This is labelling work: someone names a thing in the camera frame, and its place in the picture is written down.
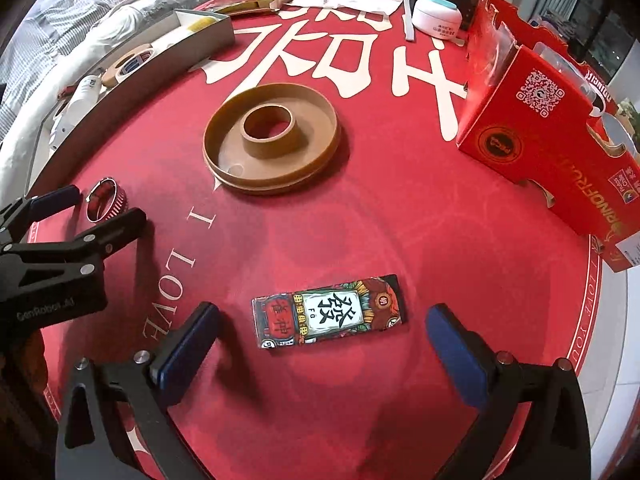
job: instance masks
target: qr code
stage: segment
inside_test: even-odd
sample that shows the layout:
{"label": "qr code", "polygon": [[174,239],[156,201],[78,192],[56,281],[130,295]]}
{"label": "qr code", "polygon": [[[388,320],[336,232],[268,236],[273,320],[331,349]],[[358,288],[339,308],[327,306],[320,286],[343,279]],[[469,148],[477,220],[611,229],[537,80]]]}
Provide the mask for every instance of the qr code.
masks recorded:
{"label": "qr code", "polygon": [[534,70],[527,76],[516,97],[542,117],[549,117],[549,113],[564,97],[564,90],[558,88],[558,85],[540,70]]}

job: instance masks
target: tape roll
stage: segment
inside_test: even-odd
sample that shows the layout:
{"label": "tape roll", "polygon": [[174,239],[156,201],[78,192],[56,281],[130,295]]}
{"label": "tape roll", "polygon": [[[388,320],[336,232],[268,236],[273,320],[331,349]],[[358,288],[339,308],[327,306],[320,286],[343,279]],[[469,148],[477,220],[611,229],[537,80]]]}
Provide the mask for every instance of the tape roll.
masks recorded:
{"label": "tape roll", "polygon": [[117,60],[114,64],[112,64],[102,76],[102,84],[107,88],[114,88],[118,83],[118,79],[116,74],[120,71],[123,65],[129,61],[131,58],[138,56],[140,53],[145,50],[153,50],[151,44],[145,43],[136,48],[127,52],[124,56],[122,56],[119,60]]}
{"label": "tape roll", "polygon": [[127,195],[113,177],[106,176],[89,192],[86,201],[86,218],[95,224],[108,220],[127,210]]}
{"label": "tape roll", "polygon": [[152,48],[148,48],[139,54],[130,57],[116,72],[116,81],[118,83],[122,83],[127,77],[133,74],[155,55],[156,51]]}

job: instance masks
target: white container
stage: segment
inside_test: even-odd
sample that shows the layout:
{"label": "white container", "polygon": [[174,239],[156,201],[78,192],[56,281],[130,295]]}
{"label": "white container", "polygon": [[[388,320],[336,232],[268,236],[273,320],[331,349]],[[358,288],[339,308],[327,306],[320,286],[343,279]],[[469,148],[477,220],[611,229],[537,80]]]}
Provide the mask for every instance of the white container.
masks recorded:
{"label": "white container", "polygon": [[625,127],[617,118],[604,112],[602,114],[602,125],[604,126],[604,131],[607,133],[607,137],[609,137],[609,139],[613,140],[616,144],[624,144],[626,150],[633,155],[635,160],[640,158],[638,150],[636,150],[636,145],[631,139],[629,132],[625,130]]}
{"label": "white container", "polygon": [[78,88],[71,96],[66,106],[65,121],[71,126],[76,126],[89,110],[98,102],[102,78],[97,75],[88,75],[78,83]]}
{"label": "white container", "polygon": [[49,147],[54,151],[58,149],[73,129],[74,126],[68,123],[66,114],[58,115],[53,120],[51,136],[49,137]]}
{"label": "white container", "polygon": [[447,0],[417,0],[411,18],[414,27],[441,40],[456,37],[462,13]]}

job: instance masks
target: bed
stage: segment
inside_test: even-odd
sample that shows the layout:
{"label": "bed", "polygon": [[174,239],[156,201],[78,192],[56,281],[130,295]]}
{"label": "bed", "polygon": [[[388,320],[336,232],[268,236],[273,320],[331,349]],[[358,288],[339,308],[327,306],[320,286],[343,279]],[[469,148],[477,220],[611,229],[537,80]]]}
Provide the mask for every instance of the bed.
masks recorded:
{"label": "bed", "polygon": [[38,0],[0,57],[0,203],[24,194],[57,95],[141,27],[206,0]]}

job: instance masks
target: red tablecloth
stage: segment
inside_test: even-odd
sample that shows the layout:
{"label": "red tablecloth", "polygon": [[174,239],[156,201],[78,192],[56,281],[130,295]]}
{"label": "red tablecloth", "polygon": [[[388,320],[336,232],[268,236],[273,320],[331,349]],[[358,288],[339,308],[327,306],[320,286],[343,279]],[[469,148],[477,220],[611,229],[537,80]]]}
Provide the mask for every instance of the red tablecloth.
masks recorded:
{"label": "red tablecloth", "polygon": [[[82,356],[105,362],[153,349],[156,337],[208,300],[225,312],[223,336],[170,413],[215,478],[428,479],[475,412],[462,404],[427,341],[426,309],[446,302],[492,348],[521,361],[570,356],[579,366],[593,326],[599,260],[536,192],[444,140],[447,99],[458,116],[464,106],[462,97],[449,97],[466,81],[464,48],[447,43],[438,50],[420,32],[415,43],[405,42],[401,9],[387,30],[341,19],[353,10],[302,12],[234,21],[245,33],[216,59],[238,60],[235,71],[208,66],[210,80],[230,72],[213,84],[203,70],[185,74],[74,179],[86,192],[115,177],[129,203],[147,212],[151,229],[107,260],[106,310],[44,331],[49,400],[54,410],[60,406],[69,368]],[[246,31],[267,25],[268,34]],[[298,38],[273,59],[278,42],[298,27]],[[300,38],[309,33],[316,34]],[[342,38],[331,67],[356,71],[363,46],[371,45],[370,84],[362,87],[367,71],[319,72],[331,73],[343,94],[360,85],[350,97],[327,77],[312,76],[340,34],[368,38]],[[436,74],[409,70],[406,94],[404,50],[407,65]],[[446,80],[437,75],[438,59]],[[256,84],[260,70],[261,83],[321,91],[344,134],[322,175],[283,196],[216,187],[202,158],[210,116],[245,78]],[[60,240],[87,227],[84,210],[65,212],[41,222],[36,238]],[[257,348],[252,298],[388,273],[399,277],[407,324],[300,348]]]}

